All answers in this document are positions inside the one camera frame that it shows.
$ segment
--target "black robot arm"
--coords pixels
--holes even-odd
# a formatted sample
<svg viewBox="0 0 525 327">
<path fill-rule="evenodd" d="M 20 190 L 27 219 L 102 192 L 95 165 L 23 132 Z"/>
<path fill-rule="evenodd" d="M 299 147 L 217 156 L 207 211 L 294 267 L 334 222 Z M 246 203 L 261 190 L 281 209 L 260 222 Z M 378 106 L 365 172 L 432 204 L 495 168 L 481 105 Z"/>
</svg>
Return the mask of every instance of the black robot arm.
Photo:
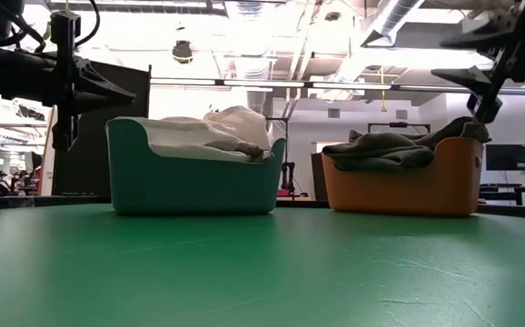
<svg viewBox="0 0 525 327">
<path fill-rule="evenodd" d="M 23 8 L 24 0 L 0 0 L 0 45 L 10 43 L 11 38 L 17 42 L 19 35 L 31 35 L 41 45 L 34 54 L 0 49 L 0 94 L 5 99 L 20 97 L 56 105 L 53 147 L 68 151 L 78 136 L 80 114 L 131 103 L 135 95 L 106 80 L 88 60 L 74 55 L 75 39 L 81 34 L 79 15 L 65 11 L 51 14 L 51 41 L 57 45 L 57 51 L 43 54 L 42 37 L 34 35 L 35 31 L 20 16 Z M 25 29 L 3 40 L 11 31 L 10 20 Z"/>
<path fill-rule="evenodd" d="M 481 123 L 494 121 L 502 102 L 497 97 L 505 80 L 525 81 L 525 0 L 506 14 L 495 15 L 483 27 L 441 43 L 458 49 L 475 49 L 495 61 L 490 71 L 437 69 L 432 74 L 469 88 L 467 106 Z"/>
</svg>

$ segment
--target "gray cloth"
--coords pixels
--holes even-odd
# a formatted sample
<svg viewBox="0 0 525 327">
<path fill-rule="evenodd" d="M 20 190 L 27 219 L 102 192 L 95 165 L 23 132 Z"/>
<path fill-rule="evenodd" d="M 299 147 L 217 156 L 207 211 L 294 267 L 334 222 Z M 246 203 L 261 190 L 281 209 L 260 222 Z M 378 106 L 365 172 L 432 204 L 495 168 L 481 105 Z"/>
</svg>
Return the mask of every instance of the gray cloth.
<svg viewBox="0 0 525 327">
<path fill-rule="evenodd" d="M 359 134 L 351 130 L 347 144 L 325 146 L 323 153 L 342 171 L 422 168 L 432 163 L 440 141 L 456 136 L 475 138 L 481 143 L 490 141 L 484 124 L 474 122 L 472 117 L 460 117 L 439 131 L 423 135 Z"/>
<path fill-rule="evenodd" d="M 236 151 L 248 155 L 249 163 L 259 163 L 264 159 L 264 150 L 256 144 L 239 141 L 237 144 L 224 142 L 224 141 L 214 141 L 206 146 L 211 146 L 224 151 Z"/>
</svg>

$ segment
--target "monitor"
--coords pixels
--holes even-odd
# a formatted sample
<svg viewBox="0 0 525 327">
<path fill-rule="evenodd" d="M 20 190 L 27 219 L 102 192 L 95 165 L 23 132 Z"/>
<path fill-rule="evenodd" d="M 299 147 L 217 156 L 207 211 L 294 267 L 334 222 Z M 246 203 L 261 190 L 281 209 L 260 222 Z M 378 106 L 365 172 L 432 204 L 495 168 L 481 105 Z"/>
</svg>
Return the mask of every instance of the monitor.
<svg viewBox="0 0 525 327">
<path fill-rule="evenodd" d="M 525 144 L 487 144 L 488 171 L 525 171 Z"/>
</svg>

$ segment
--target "green table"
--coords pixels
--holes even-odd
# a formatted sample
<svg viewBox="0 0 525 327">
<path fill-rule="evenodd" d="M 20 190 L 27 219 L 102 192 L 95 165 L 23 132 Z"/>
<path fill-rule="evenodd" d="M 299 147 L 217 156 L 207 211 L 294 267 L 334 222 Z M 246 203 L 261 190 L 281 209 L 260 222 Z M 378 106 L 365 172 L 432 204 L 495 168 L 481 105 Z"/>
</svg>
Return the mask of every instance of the green table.
<svg viewBox="0 0 525 327">
<path fill-rule="evenodd" d="M 525 327 L 525 218 L 0 210 L 4 326 Z"/>
</svg>

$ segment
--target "white towel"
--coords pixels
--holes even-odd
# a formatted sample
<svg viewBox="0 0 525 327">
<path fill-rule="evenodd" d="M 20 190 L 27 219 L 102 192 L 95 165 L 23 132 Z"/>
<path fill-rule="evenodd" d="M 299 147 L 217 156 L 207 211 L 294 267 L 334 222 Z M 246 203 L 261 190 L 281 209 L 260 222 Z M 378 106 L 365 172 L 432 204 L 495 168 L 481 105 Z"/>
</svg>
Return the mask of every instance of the white towel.
<svg viewBox="0 0 525 327">
<path fill-rule="evenodd" d="M 246 163 L 249 155 L 234 151 L 239 144 L 270 150 L 264 116 L 244 107 L 227 110 L 208 114 L 204 120 L 190 117 L 168 117 L 159 121 L 126 119 L 135 120 L 144 127 L 150 148 L 161 156 Z"/>
<path fill-rule="evenodd" d="M 204 120 L 219 123 L 213 127 L 244 142 L 256 144 L 263 150 L 271 150 L 272 137 L 266 131 L 266 118 L 252 109 L 236 105 L 220 113 L 208 113 Z"/>
</svg>

